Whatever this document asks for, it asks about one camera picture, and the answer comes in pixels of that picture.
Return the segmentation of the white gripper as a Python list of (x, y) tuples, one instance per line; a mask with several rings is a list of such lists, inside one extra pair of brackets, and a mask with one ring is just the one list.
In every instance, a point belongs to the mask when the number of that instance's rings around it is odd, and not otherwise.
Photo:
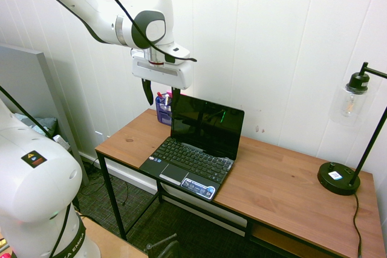
[(154, 104), (151, 81), (172, 87), (172, 110), (176, 108), (180, 98), (180, 89), (189, 88), (193, 82), (193, 68), (187, 62), (178, 65), (171, 65), (169, 63), (151, 65), (142, 57), (134, 57), (132, 73), (134, 76), (142, 78), (143, 91), (150, 106)]

